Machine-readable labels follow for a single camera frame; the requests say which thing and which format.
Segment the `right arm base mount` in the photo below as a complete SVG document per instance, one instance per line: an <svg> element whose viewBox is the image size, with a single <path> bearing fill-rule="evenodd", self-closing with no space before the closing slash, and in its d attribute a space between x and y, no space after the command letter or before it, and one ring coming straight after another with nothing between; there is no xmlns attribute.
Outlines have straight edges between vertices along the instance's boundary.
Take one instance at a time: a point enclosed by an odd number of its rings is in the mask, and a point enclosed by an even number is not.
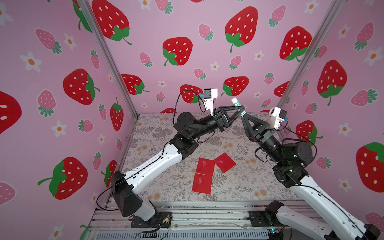
<svg viewBox="0 0 384 240"><path fill-rule="evenodd" d="M283 227L278 220L277 213L285 205L279 201L272 201L263 211L250 211L248 221L252 227Z"/></svg>

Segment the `green white glue stick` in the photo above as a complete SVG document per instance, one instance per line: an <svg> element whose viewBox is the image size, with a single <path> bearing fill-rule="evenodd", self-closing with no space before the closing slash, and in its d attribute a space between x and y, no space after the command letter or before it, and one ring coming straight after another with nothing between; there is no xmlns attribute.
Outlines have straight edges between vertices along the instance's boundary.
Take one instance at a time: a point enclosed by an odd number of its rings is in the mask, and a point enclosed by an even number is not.
<svg viewBox="0 0 384 240"><path fill-rule="evenodd" d="M246 114L245 107L240 104L240 102L237 100L237 98L232 98L231 101L235 107L238 107L238 110L241 113L241 117L243 117Z"/></svg>

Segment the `red envelope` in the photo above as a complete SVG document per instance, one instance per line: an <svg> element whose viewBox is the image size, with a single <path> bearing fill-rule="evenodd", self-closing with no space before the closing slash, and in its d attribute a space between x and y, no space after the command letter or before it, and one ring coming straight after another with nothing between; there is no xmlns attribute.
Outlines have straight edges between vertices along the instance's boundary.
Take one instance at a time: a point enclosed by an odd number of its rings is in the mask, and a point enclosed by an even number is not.
<svg viewBox="0 0 384 240"><path fill-rule="evenodd" d="M212 176L195 174L192 191L210 195L212 191L212 181Z"/></svg>
<svg viewBox="0 0 384 240"><path fill-rule="evenodd" d="M227 153L223 153L222 155L217 157L214 162L223 173L226 173L236 165L236 163Z"/></svg>
<svg viewBox="0 0 384 240"><path fill-rule="evenodd" d="M215 162L204 158L199 158L196 173L206 176L213 176L215 170Z"/></svg>

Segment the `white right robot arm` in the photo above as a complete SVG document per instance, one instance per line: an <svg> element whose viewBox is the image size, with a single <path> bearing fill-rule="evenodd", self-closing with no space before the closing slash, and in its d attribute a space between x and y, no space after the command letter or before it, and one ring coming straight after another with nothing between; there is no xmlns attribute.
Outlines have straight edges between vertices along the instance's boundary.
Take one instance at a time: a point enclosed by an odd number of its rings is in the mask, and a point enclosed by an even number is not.
<svg viewBox="0 0 384 240"><path fill-rule="evenodd" d="M297 213L279 201L272 201L265 209L269 225L289 226L314 240L377 240L381 231L373 224L365 224L342 208L315 182L306 171L313 160L309 142L298 140L292 144L280 143L276 129L249 114L242 116L248 139L275 163L273 171L278 182L299 195L324 223Z"/></svg>

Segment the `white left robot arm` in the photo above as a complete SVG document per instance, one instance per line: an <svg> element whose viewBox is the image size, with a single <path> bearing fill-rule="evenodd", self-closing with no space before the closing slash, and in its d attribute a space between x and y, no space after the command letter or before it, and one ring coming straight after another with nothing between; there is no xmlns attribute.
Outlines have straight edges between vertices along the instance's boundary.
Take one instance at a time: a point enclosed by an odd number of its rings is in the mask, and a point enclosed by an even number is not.
<svg viewBox="0 0 384 240"><path fill-rule="evenodd" d="M112 174L111 190L123 217L138 216L145 222L152 221L158 214L156 207L144 201L139 193L162 172L190 156L199 146L197 140L220 130L223 132L245 110L244 106L224 106L214 109L213 115L197 119L189 112L181 113L174 123L176 135L158 154L142 165L122 173Z"/></svg>

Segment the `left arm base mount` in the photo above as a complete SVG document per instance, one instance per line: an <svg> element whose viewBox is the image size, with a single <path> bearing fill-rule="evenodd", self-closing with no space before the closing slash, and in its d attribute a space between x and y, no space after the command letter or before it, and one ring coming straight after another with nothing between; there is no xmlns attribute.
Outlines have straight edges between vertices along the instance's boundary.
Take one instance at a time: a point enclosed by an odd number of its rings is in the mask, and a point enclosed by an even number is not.
<svg viewBox="0 0 384 240"><path fill-rule="evenodd" d="M169 228L171 221L172 212L159 212L151 202L143 202L133 214L131 228Z"/></svg>

